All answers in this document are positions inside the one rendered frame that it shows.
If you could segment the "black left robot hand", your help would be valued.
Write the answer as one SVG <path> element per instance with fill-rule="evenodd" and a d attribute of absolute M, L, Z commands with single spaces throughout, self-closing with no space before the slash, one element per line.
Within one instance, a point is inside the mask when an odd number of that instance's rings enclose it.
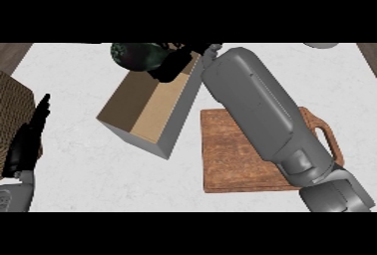
<path fill-rule="evenodd" d="M 31 120 L 24 123 L 12 139 L 2 176 L 15 178 L 17 173 L 33 170 L 37 163 L 39 149 L 42 145 L 42 133 L 46 119 L 51 114 L 51 95 L 46 94 L 36 108 Z"/>

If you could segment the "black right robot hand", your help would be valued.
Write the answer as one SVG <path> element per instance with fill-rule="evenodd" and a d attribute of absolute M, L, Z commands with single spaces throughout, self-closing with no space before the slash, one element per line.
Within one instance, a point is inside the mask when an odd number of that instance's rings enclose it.
<path fill-rule="evenodd" d="M 193 59 L 191 53 L 201 55 L 203 67 L 207 68 L 213 63 L 222 43 L 185 43 L 166 57 L 160 67 L 150 71 L 154 79 L 162 83 L 170 83 Z"/>

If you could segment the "dark purple eggplant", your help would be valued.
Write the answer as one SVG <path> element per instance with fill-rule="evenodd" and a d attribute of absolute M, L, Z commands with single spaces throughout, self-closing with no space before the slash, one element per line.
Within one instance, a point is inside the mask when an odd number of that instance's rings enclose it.
<path fill-rule="evenodd" d="M 116 63 L 136 72 L 157 69 L 170 52 L 157 43 L 114 43 L 111 46 Z"/>

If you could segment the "open cardboard box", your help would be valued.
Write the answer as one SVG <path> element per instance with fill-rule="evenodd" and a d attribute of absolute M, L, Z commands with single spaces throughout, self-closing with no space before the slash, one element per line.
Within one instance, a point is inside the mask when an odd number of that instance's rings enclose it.
<path fill-rule="evenodd" d="M 198 92 L 201 55 L 170 83 L 147 72 L 129 71 L 102 108 L 98 121 L 123 139 L 164 159 L 170 158 Z"/>

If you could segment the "brown wooden cutting board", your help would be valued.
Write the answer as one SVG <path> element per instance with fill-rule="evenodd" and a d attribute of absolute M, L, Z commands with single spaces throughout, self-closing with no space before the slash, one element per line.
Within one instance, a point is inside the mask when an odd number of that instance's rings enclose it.
<path fill-rule="evenodd" d="M 200 127 L 206 193 L 298 190 L 261 158 L 227 109 L 203 110 Z"/>

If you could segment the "brown wicker basket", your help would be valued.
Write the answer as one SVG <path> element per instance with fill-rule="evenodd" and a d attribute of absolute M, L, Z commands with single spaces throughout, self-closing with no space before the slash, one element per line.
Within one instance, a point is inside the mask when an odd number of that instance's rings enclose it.
<path fill-rule="evenodd" d="M 36 112 L 33 91 L 0 71 L 0 180 L 8 150 L 17 131 Z"/>

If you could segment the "pale grey round object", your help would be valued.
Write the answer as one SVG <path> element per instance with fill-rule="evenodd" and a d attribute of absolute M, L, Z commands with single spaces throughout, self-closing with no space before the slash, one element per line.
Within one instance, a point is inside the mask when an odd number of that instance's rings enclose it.
<path fill-rule="evenodd" d="M 339 45 L 339 43 L 303 43 L 303 44 L 314 49 L 332 49 Z"/>

